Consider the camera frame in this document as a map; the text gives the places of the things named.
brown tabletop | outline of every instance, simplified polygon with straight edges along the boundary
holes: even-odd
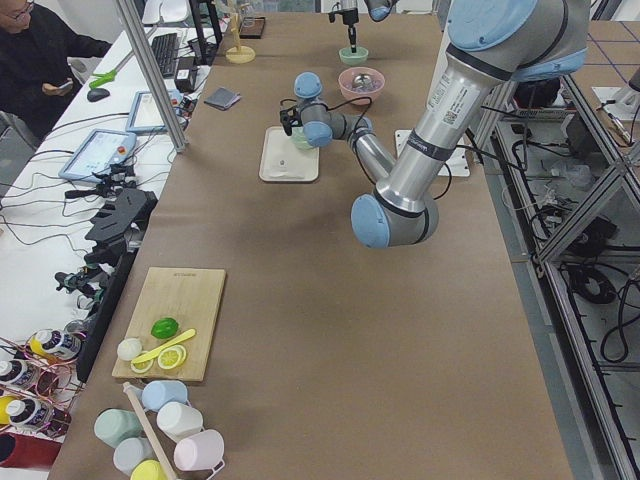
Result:
[[[358,36],[387,78],[368,115],[393,150],[394,131],[422,113],[439,28],[363,17]],[[225,439],[216,478],[572,478],[481,168],[439,200],[432,239],[388,250],[351,232],[351,204],[371,185],[344,142],[322,149],[314,183],[258,177],[297,74],[317,73],[325,99],[341,100],[346,41],[326,15],[270,14],[263,38],[246,41],[255,61],[216,60],[204,95],[226,86],[243,98],[196,109],[50,479],[123,478],[92,426],[129,408],[110,373],[151,266],[228,274],[205,381],[189,387]]]

teal plastic cup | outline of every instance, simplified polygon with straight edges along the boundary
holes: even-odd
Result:
[[[140,436],[142,425],[134,412],[110,408],[98,415],[93,424],[93,433],[110,447],[116,448],[127,438]]]

white plastic cup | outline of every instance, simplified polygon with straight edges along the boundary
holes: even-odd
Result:
[[[127,477],[130,477],[142,462],[153,458],[153,447],[146,438],[127,438],[120,442],[113,452],[113,464]]]
[[[179,402],[165,404],[156,416],[158,428],[178,443],[202,430],[203,419],[199,410]]]

white tray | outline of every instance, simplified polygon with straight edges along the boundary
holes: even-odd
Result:
[[[269,127],[262,147],[260,178],[265,182],[313,182],[318,178],[319,150],[301,150],[281,126]]]

keyboard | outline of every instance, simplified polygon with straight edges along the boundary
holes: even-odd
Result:
[[[167,33],[151,41],[153,56],[158,62],[163,78],[173,78],[178,63],[178,34]]]

